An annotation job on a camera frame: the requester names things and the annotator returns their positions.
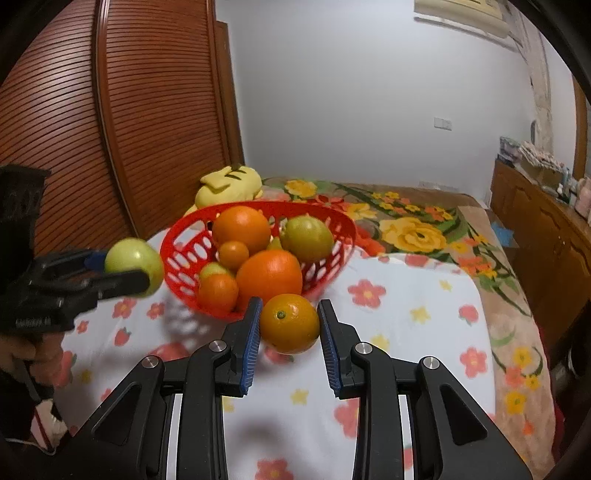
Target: metal screw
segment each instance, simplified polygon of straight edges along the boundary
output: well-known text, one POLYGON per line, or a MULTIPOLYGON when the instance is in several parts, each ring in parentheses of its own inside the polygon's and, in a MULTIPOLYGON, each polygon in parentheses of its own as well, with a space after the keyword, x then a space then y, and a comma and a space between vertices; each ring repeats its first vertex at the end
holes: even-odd
POLYGON ((361 355, 367 355, 368 353, 371 353, 373 349, 374 347, 372 347, 370 343, 366 342, 361 342, 355 345, 355 350, 357 353, 361 353, 361 355))
POLYGON ((144 368, 154 368, 158 365, 158 357, 154 355, 148 355, 142 360, 142 367, 144 368))
POLYGON ((223 340, 214 340, 209 344, 209 349, 212 352, 223 352, 227 347, 226 342, 223 340))
POLYGON ((434 356, 427 356, 423 359, 423 365, 429 370, 436 370, 441 363, 434 356))

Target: red plastic basket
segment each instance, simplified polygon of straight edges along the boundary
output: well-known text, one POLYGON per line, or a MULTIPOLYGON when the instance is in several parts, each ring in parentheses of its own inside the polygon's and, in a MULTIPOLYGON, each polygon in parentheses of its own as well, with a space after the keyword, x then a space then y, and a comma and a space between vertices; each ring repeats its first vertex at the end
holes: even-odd
POLYGON ((322 220, 335 238, 332 253, 315 264, 302 264, 304 288, 302 295, 317 301, 328 284, 335 279, 349 261, 355 247, 356 226, 344 213, 320 205, 290 202, 236 202, 213 205, 181 218, 164 237, 160 256, 164 262, 164 279, 170 290, 189 308, 232 322, 242 318, 243 312, 232 312, 220 317, 201 308, 197 303, 196 288, 199 272, 209 262, 216 261, 217 250, 212 242, 212 223, 224 210, 245 205, 260 211, 271 225, 273 236, 279 235, 286 219, 305 215, 322 220))

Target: yellow flower print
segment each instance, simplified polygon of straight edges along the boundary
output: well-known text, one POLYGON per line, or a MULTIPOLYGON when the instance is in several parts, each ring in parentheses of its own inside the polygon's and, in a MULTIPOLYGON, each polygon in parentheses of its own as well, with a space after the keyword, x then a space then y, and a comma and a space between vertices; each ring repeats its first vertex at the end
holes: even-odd
POLYGON ((375 335, 369 339, 369 343, 375 345, 376 347, 382 349, 384 352, 387 352, 390 349, 390 340, 388 340, 384 335, 381 333, 379 335, 375 335))
POLYGON ((92 372, 88 369, 83 370, 80 373, 80 382, 84 383, 84 385, 88 385, 92 382, 92 372))
POLYGON ((525 377, 525 384, 530 390, 537 390, 540 387, 540 379, 537 375, 528 375, 525 377))
POLYGON ((513 361, 520 368, 527 367, 532 362, 530 349, 526 346, 517 347, 513 352, 513 361))
POLYGON ((222 410, 228 413, 232 413, 234 408, 234 402, 230 397, 222 397, 222 410))
POLYGON ((447 280, 440 280, 439 281, 439 286, 443 289, 443 290, 447 290, 447 291, 452 291, 452 284, 449 283, 447 280))
POLYGON ((308 391, 296 389, 291 395, 291 402, 294 405, 307 405, 308 404, 308 391))
POLYGON ((289 180, 285 184, 285 189, 292 195, 302 198, 309 198, 316 195, 316 185, 311 181, 289 180))
POLYGON ((367 203, 352 203, 347 205, 345 212, 351 220, 361 220, 362 218, 375 219, 375 212, 369 208, 367 203))
POLYGON ((452 242, 451 244, 449 244, 449 246, 452 247, 459 254, 468 253, 468 251, 470 250, 470 248, 464 242, 452 242))
POLYGON ((382 232, 382 240, 405 252, 428 254, 447 245, 440 230, 418 218, 381 220, 379 229, 382 232))
POLYGON ((427 320, 431 320, 431 316, 424 306, 411 310, 410 315, 413 318, 413 321, 421 323, 422 325, 424 325, 427 320))
POLYGON ((488 277, 492 280, 493 278, 496 278, 497 273, 493 269, 489 268, 488 270, 485 270, 484 272, 480 272, 480 275, 484 275, 485 277, 488 277))
POLYGON ((509 415, 521 415, 525 408, 525 395, 518 391, 511 391, 505 395, 505 408, 509 415))

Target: yellow plush toy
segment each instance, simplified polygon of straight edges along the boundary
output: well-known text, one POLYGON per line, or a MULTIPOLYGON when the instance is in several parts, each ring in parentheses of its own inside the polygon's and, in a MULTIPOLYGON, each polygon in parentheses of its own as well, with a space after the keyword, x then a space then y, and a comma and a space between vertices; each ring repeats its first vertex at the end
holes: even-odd
POLYGON ((219 203, 245 202, 262 196, 261 176, 244 165, 224 167, 201 178, 203 186, 195 195, 197 208, 219 203))

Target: floral bedsheet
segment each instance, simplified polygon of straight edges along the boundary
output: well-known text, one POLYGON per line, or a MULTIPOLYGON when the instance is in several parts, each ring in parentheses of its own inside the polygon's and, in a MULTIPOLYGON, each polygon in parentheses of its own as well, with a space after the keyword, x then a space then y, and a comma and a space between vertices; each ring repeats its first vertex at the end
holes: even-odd
POLYGON ((469 274, 482 299, 492 347, 495 423, 535 479, 554 465, 556 419, 539 331, 525 295, 473 198, 438 190, 270 178, 264 199, 316 203, 345 212, 368 256, 406 253, 418 267, 428 259, 469 274))

